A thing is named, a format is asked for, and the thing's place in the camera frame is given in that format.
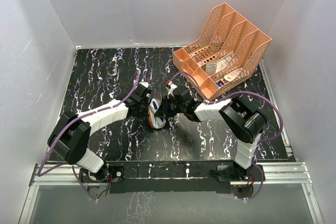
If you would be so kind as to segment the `brown glasses case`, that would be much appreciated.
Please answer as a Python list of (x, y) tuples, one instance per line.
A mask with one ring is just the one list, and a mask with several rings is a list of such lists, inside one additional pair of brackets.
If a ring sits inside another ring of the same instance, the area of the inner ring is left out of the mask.
[(162, 117), (156, 117), (155, 113), (160, 107), (160, 102), (157, 99), (152, 99), (148, 107), (148, 122), (152, 129), (159, 130), (164, 128), (166, 120)]

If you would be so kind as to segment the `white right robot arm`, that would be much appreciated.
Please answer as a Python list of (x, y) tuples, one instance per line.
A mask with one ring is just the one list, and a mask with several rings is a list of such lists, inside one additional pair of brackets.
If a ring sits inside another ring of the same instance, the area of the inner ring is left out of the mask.
[(153, 108), (153, 116), (162, 120), (182, 113), (193, 122), (225, 121), (237, 138), (237, 153), (232, 167), (225, 170), (226, 174), (240, 180), (247, 180), (253, 174), (255, 150), (268, 118), (248, 100), (234, 97), (215, 103), (205, 102), (178, 88), (165, 95)]

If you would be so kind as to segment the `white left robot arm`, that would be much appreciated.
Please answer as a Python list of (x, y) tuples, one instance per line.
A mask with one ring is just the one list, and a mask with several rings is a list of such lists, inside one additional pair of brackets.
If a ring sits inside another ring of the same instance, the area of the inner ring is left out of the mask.
[(114, 122), (129, 117), (148, 116), (151, 93), (148, 84), (141, 82), (126, 99), (118, 97), (100, 107), (78, 114), (64, 112), (48, 139), (48, 146), (51, 147), (58, 138), (54, 152), (67, 164), (86, 169), (95, 181), (104, 181), (108, 177), (108, 166), (103, 158), (89, 149), (90, 136)]

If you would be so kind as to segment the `red and blue small items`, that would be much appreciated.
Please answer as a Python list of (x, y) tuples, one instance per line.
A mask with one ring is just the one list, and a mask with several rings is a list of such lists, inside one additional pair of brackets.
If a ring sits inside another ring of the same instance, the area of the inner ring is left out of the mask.
[(216, 85), (217, 85), (218, 87), (222, 87), (222, 86), (225, 85), (225, 83), (221, 80), (221, 81), (216, 82)]

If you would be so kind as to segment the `grey folded pouch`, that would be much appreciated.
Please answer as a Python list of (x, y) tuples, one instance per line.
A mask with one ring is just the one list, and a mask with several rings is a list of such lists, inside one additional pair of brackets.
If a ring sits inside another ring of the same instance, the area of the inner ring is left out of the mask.
[(206, 64), (206, 68), (205, 68), (205, 70), (206, 70), (205, 72), (206, 72), (209, 76), (215, 74), (216, 71), (217, 71), (217, 62), (208, 62), (208, 63)]

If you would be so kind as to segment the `white round disc item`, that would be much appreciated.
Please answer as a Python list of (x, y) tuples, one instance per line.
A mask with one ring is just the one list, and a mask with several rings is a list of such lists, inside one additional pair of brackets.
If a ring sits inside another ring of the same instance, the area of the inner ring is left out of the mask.
[(236, 79), (238, 77), (238, 75), (241, 73), (241, 71), (242, 71), (242, 68), (238, 68), (238, 69), (224, 75), (224, 80), (227, 81), (227, 82), (233, 81), (234, 79)]

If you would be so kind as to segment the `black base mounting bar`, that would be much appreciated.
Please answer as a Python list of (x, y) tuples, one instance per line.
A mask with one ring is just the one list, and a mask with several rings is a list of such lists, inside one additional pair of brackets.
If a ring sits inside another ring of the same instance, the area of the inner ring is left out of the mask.
[(261, 165), (247, 170), (232, 161), (109, 163), (99, 175), (82, 168), (82, 183), (105, 186), (110, 194), (134, 192), (216, 192), (250, 197), (265, 181)]

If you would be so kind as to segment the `peach plastic desk organizer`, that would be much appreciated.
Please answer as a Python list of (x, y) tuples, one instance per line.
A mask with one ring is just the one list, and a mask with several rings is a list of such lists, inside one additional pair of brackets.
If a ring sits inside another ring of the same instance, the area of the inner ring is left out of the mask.
[[(173, 63), (187, 72), (187, 80), (209, 101), (249, 79), (255, 72), (271, 38), (227, 3), (214, 7), (197, 41), (173, 53)], [(208, 62), (217, 62), (217, 71), (209, 76)], [(242, 68), (231, 82), (224, 75)], [(218, 87), (216, 82), (223, 81)]]

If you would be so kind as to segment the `aluminium frame rail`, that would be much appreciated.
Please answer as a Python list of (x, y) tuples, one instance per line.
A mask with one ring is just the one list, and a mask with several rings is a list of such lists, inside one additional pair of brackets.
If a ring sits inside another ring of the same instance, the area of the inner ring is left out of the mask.
[[(312, 184), (310, 174), (304, 162), (262, 162), (265, 184)], [(41, 177), (37, 176), (39, 166), (34, 169), (31, 183), (36, 185), (71, 185), (75, 184), (74, 172), (70, 165), (60, 166)], [(155, 164), (125, 164), (125, 174), (130, 179), (201, 179), (206, 176), (199, 164), (173, 165), (172, 168), (164, 165), (158, 168)]]

